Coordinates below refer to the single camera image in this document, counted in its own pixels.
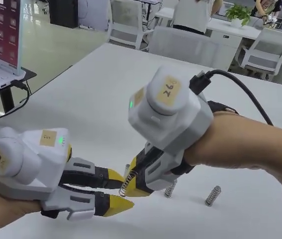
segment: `potted plant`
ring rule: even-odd
[[[226,11],[226,17],[233,27],[239,28],[246,25],[250,20],[251,8],[234,4]]]

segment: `floor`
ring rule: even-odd
[[[25,2],[22,66],[37,73],[37,77],[29,81],[31,91],[34,92],[102,45],[106,34],[51,25],[49,16],[43,14],[41,2]],[[12,92],[15,104],[26,96],[24,91],[18,89]]]

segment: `black cabinet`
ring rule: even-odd
[[[50,23],[78,27],[78,0],[49,0]]]

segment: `laptop screen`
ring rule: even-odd
[[[0,0],[0,60],[17,67],[20,0]]]

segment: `spring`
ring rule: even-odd
[[[218,195],[221,193],[221,188],[220,186],[216,186],[214,187],[214,189],[211,191],[210,195],[208,196],[208,198],[205,200],[205,204],[206,206],[211,207],[212,204],[215,202],[216,198],[218,197]]]
[[[172,196],[172,193],[173,193],[173,191],[174,191],[174,189],[175,189],[176,184],[177,184],[177,179],[175,179],[174,183],[173,183],[170,187],[168,187],[167,189],[165,189],[164,196],[165,196],[166,198],[170,198],[170,197]]]
[[[125,197],[127,186],[129,186],[130,182],[132,181],[134,177],[136,177],[136,175],[137,175],[137,172],[130,171],[129,174],[126,176],[124,183],[122,184],[121,188],[119,189],[119,195],[121,197],[123,198]]]
[[[124,175],[123,175],[124,178],[126,178],[126,176],[128,175],[128,173],[129,173],[129,168],[130,168],[130,165],[129,165],[129,164],[126,164],[126,165],[125,165],[125,170],[124,170]]]

